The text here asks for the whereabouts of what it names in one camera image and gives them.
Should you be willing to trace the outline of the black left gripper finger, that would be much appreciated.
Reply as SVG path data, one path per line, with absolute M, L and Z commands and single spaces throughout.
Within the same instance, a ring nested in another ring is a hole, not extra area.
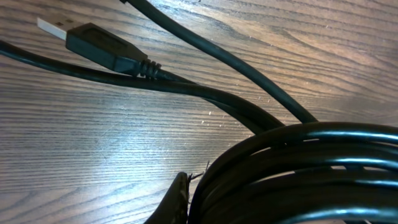
M 188 174 L 179 172 L 156 210 L 144 224 L 186 224 L 189 185 Z

